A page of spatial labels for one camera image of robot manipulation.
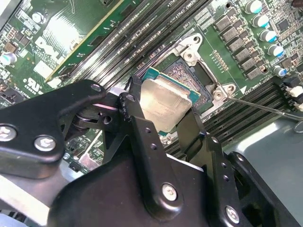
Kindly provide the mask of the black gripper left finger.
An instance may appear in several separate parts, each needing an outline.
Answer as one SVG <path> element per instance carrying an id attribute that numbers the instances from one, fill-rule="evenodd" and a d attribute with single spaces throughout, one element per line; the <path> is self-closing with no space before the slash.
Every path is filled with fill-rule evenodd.
<path id="1" fill-rule="evenodd" d="M 142 82 L 133 77 L 119 95 L 83 80 L 31 98 L 0 112 L 0 171 L 44 179 L 59 168 L 65 142 L 90 128 L 103 131 L 105 163 L 130 155 L 143 203 L 161 222 L 184 205 L 171 163 L 151 121 L 140 107 Z"/>

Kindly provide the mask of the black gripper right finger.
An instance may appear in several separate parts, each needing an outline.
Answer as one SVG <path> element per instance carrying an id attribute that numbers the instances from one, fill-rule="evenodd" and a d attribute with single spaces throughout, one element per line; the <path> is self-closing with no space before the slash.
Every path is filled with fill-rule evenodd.
<path id="1" fill-rule="evenodd" d="M 206 215 L 212 227 L 298 227 L 300 224 L 240 153 L 225 154 L 189 110 L 178 124 L 187 161 L 206 175 Z"/>

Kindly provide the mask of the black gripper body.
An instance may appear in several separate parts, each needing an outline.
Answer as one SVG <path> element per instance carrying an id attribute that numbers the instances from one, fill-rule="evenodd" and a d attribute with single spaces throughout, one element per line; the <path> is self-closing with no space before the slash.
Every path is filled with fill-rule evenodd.
<path id="1" fill-rule="evenodd" d="M 133 159 L 119 157 L 66 185 L 54 200 L 49 227 L 223 227 L 210 210 L 206 174 L 168 156 L 185 204 L 173 220 L 161 222 L 146 210 Z"/>

